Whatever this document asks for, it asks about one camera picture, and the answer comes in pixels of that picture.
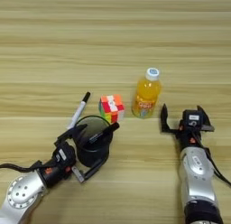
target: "juice bottle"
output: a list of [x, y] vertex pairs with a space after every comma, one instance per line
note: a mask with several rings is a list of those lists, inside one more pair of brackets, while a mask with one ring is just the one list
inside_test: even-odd
[[139, 80], [132, 106], [136, 117], [149, 118], [152, 116], [162, 88], [159, 75], [160, 72], [157, 69], [150, 68], [147, 70], [145, 77]]

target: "wood grain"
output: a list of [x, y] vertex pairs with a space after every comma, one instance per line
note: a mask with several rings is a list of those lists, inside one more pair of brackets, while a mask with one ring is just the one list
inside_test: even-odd
[[[231, 179], [231, 0], [0, 0], [0, 162], [30, 165], [51, 157], [52, 143], [89, 90], [85, 115], [103, 94], [120, 93], [125, 120], [107, 163], [88, 183], [61, 183], [31, 224], [182, 224], [179, 156], [161, 135], [159, 111], [171, 122], [200, 104], [216, 132], [205, 134]], [[131, 113], [146, 68], [161, 70], [153, 118]], [[2, 170], [0, 199], [19, 173]], [[231, 223], [230, 189], [214, 187]]]

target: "colorful cube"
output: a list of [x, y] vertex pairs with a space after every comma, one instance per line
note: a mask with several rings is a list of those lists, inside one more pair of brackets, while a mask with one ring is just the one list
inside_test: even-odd
[[101, 97], [98, 105], [101, 117], [110, 124], [121, 121], [125, 116], [125, 106], [120, 95]]

